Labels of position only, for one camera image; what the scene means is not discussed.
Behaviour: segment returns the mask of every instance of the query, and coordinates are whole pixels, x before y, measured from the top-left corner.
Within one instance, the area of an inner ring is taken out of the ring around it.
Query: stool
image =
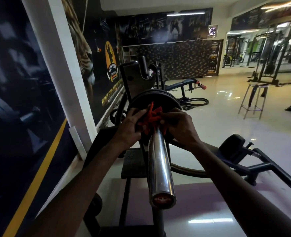
[[[253,87],[253,88],[252,88],[252,91],[251,91],[249,103],[248,103],[248,105],[243,105],[243,102],[245,100],[245,97],[246,97],[246,95],[247,95],[250,87]],[[263,100],[262,107],[260,108],[260,107],[257,106],[257,102],[259,100],[260,89],[261,88],[264,88],[263,93],[261,95],[261,97],[264,97],[264,100]],[[256,97],[256,102],[255,102],[255,105],[252,105],[252,101],[253,101],[253,98],[254,98],[257,90],[258,90],[258,93],[257,93],[257,97]],[[249,84],[248,88],[246,89],[245,95],[243,97],[243,100],[242,100],[242,103],[241,103],[241,106],[240,106],[240,109],[239,109],[238,114],[240,113],[242,107],[244,109],[246,109],[246,112],[245,112],[245,115],[244,115],[244,118],[243,119],[245,119],[246,114],[248,113],[248,111],[253,111],[253,115],[255,114],[255,111],[261,111],[260,118],[259,118],[259,120],[260,120],[261,117],[262,117],[263,109],[264,109],[264,104],[265,104],[265,100],[266,100],[266,96],[267,96],[267,90],[268,90],[268,85],[267,84],[262,84],[262,85]]]

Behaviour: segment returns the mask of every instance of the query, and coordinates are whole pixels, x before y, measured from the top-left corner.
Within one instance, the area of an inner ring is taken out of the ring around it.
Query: orange cloth
[[[147,115],[143,118],[142,122],[138,122],[139,126],[146,126],[144,133],[146,135],[150,135],[156,128],[160,126],[160,121],[162,120],[161,116],[159,116],[159,113],[162,112],[162,107],[158,107],[153,111],[153,102],[151,103],[149,112]],[[167,126],[162,126],[162,132],[163,135],[166,134]]]

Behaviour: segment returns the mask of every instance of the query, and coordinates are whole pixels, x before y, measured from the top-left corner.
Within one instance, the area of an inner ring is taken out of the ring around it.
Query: black and yellow patterned wall
[[[168,79],[198,78],[207,75],[211,45],[210,40],[141,45],[136,46],[136,53],[147,62],[163,63]]]

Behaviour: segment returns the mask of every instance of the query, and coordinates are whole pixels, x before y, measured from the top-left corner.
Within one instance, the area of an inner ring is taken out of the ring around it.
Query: white pillar
[[[61,0],[22,0],[70,126],[86,151],[97,135]]]

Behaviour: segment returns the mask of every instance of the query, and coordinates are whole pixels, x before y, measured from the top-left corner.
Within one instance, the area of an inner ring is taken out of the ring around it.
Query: person
[[[136,130],[135,126],[147,111],[132,108],[128,112],[111,141],[58,193],[23,236],[75,236],[116,158],[141,138],[142,130]],[[177,108],[160,115],[161,123],[167,125],[174,138],[201,163],[247,236],[291,236],[291,219],[203,144],[190,115]]]

